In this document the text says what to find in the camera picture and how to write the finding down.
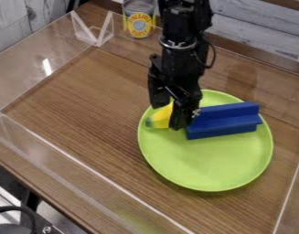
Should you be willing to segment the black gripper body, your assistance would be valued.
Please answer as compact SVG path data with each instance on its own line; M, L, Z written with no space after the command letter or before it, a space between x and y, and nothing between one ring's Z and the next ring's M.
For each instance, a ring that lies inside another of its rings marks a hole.
M165 88L181 103L202 100L200 78L208 66L209 43L197 43L190 48L173 48L161 43L161 55L150 55L149 78L154 77L165 83Z

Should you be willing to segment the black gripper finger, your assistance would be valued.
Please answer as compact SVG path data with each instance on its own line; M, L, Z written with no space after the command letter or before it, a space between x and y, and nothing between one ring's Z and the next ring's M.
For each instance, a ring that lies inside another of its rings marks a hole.
M186 128L193 123L193 119L198 117L200 114L200 101L189 101L184 103L174 101L169 127L176 131Z
M149 91L152 107L154 109L165 107L170 103L170 94L165 88L165 83L154 77L149 78Z

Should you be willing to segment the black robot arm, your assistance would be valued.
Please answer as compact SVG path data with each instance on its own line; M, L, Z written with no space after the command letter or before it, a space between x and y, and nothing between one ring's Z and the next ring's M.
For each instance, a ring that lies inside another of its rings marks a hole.
M162 54L150 55L150 105L158 109L174 102L168 126L180 130L200 114L204 99L200 79L217 59L213 51L213 60L208 62L209 49L214 48L208 39L214 12L209 0L158 0L158 3Z

